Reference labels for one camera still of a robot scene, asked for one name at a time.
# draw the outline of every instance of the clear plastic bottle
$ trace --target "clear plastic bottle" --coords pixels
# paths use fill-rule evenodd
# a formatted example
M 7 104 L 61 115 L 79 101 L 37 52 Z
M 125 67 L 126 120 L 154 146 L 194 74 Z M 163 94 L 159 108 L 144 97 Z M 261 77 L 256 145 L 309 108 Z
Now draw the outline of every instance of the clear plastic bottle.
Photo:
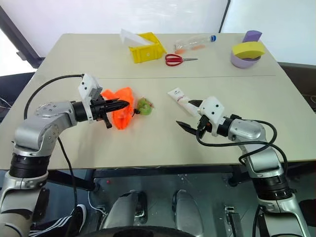
M 205 48 L 211 42 L 216 41 L 216 36 L 194 36 L 189 39 L 178 40 L 174 44 L 175 53 L 182 54 L 187 50 Z

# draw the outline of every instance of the purple sponge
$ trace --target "purple sponge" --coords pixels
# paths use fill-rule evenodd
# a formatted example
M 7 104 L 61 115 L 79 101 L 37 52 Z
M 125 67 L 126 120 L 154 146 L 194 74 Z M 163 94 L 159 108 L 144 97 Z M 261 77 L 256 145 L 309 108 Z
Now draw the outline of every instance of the purple sponge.
M 258 41 L 261 35 L 262 33 L 260 31 L 247 31 L 242 42 L 245 43 L 249 41 Z

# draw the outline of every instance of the yellow basket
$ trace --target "yellow basket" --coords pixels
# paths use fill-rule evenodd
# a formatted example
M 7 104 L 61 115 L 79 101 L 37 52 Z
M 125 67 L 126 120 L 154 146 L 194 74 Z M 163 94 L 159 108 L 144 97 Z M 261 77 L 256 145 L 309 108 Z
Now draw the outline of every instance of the yellow basket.
M 163 48 L 154 33 L 148 32 L 139 34 L 139 36 L 154 42 L 154 44 L 135 48 L 130 47 L 129 50 L 133 54 L 134 63 L 142 63 L 149 60 L 159 59 L 164 53 L 166 53 L 166 50 Z

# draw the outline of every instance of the red scissors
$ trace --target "red scissors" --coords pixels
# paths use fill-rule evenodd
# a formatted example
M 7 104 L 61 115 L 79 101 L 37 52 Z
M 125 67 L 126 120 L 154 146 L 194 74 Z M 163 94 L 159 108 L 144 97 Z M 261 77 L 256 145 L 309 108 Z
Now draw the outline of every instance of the red scissors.
M 165 60 L 166 60 L 167 66 L 174 67 L 174 66 L 180 65 L 184 61 L 197 60 L 197 58 L 182 58 L 181 56 L 176 55 L 176 54 L 167 54 L 165 56 Z

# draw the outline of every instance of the beige tabletop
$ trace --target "beige tabletop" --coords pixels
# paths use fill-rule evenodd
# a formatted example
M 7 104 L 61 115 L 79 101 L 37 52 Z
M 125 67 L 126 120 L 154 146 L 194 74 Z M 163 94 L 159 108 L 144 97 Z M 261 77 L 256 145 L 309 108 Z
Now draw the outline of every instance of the beige tabletop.
M 167 52 L 173 52 L 176 40 L 189 36 L 157 35 Z M 73 168 L 238 163 L 241 155 L 238 147 L 203 147 L 177 125 L 175 121 L 180 120 L 195 127 L 198 119 L 167 95 L 176 87 L 191 99 L 216 96 L 227 115 L 234 113 L 244 119 L 272 123 L 278 130 L 275 144 L 284 150 L 289 161 L 315 159 L 314 112 L 268 50 L 249 69 L 239 69 L 230 63 L 231 48 L 242 38 L 243 34 L 217 34 L 217 41 L 210 47 L 185 55 L 198 60 L 168 67 L 163 59 L 134 64 L 119 35 L 63 35 L 0 125 L 0 169 L 10 167 L 14 130 L 23 120 L 30 95 L 54 77 L 81 73 L 98 77 L 104 89 L 115 91 L 130 86 L 135 98 L 150 99 L 155 109 L 149 116 L 135 116 L 125 130 L 106 129 L 102 121 L 81 122 L 65 130 L 60 137 Z M 29 115 L 43 103 L 80 100 L 79 83 L 80 79 L 71 78 L 50 84 L 34 98 Z M 267 128 L 267 139 L 271 135 Z M 229 142 L 227 138 L 210 134 L 203 140 Z M 59 144 L 48 168 L 68 168 Z

